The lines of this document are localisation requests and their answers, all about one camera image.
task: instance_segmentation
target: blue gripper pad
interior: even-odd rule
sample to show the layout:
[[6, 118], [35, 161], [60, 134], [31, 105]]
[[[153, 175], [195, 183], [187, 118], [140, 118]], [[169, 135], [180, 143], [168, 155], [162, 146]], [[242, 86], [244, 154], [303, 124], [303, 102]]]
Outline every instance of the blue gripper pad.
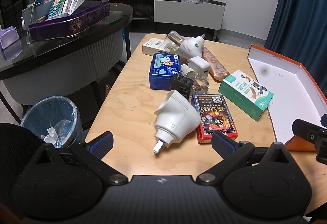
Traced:
[[223, 159], [238, 149], [238, 143], [218, 131], [212, 134], [211, 146]]
[[102, 160], [113, 147], [113, 135], [111, 132], [104, 132], [89, 142], [88, 145], [90, 146], [89, 152]]

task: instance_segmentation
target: tv cabinet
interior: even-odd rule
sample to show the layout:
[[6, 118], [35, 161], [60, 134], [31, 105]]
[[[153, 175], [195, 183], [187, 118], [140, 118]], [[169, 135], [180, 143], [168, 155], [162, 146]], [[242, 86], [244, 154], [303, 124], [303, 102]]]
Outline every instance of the tv cabinet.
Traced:
[[184, 3], [180, 0], [109, 0], [125, 3], [134, 8], [133, 20], [152, 20], [155, 23], [181, 24], [210, 28], [214, 39], [221, 28], [226, 2], [209, 0], [203, 4]]

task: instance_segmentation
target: qr code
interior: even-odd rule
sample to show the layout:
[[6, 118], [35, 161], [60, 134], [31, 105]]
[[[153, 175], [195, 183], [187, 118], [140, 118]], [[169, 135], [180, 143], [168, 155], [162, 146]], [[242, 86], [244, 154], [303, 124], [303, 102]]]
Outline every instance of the qr code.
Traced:
[[212, 100], [214, 101], [215, 104], [222, 104], [220, 97], [212, 97]]

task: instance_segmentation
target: wooden table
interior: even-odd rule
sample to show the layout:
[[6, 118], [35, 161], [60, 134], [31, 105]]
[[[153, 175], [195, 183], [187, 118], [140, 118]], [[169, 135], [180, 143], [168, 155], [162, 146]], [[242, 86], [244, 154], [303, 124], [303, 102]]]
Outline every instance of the wooden table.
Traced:
[[[222, 160], [211, 144], [197, 143], [195, 131], [180, 144], [163, 148], [159, 155], [153, 153], [156, 144], [154, 111], [168, 91], [149, 88], [148, 75], [152, 57], [142, 54], [142, 44], [152, 37], [164, 39], [165, 36], [148, 34], [143, 38], [116, 80], [86, 137], [86, 142], [89, 142], [103, 132], [111, 131], [114, 146], [103, 158], [103, 162], [129, 179], [133, 175], [144, 174], [192, 175], [195, 179]], [[204, 45], [230, 73], [240, 69], [255, 78], [247, 60], [248, 50], [213, 41], [205, 41]], [[220, 83], [211, 75], [209, 82], [208, 93], [218, 93]], [[275, 141], [267, 110], [255, 121], [228, 99], [226, 102], [239, 134], [237, 141], [247, 140], [258, 147], [269, 147]], [[316, 153], [293, 152], [292, 155], [312, 187], [313, 197], [307, 209], [310, 212], [327, 202], [327, 166], [316, 162]]]

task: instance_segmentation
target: blue curtain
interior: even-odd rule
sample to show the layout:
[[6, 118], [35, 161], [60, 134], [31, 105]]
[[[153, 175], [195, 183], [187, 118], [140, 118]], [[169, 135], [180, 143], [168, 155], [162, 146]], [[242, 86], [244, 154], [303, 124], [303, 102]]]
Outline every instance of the blue curtain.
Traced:
[[327, 0], [279, 0], [265, 47], [302, 63], [327, 95]]

